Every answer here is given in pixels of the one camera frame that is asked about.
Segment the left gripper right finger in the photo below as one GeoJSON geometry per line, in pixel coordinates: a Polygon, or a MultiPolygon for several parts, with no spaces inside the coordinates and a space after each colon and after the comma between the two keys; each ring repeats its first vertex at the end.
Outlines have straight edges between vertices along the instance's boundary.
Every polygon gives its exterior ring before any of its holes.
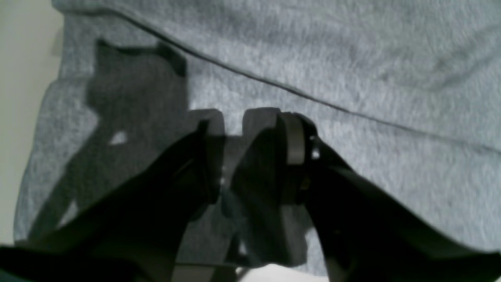
{"type": "Polygon", "coordinates": [[[233,173],[231,191],[255,224],[286,244],[281,207],[302,206],[331,282],[494,282],[500,254],[449,239],[347,164],[306,116],[277,114],[233,173]]]}

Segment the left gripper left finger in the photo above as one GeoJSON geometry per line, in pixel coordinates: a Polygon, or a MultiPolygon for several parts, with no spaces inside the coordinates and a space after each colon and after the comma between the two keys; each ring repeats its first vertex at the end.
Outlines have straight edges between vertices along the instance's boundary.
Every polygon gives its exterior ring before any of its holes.
{"type": "Polygon", "coordinates": [[[202,120],[60,229],[2,246],[1,270],[29,282],[169,282],[188,223],[217,201],[222,135],[202,120]]]}

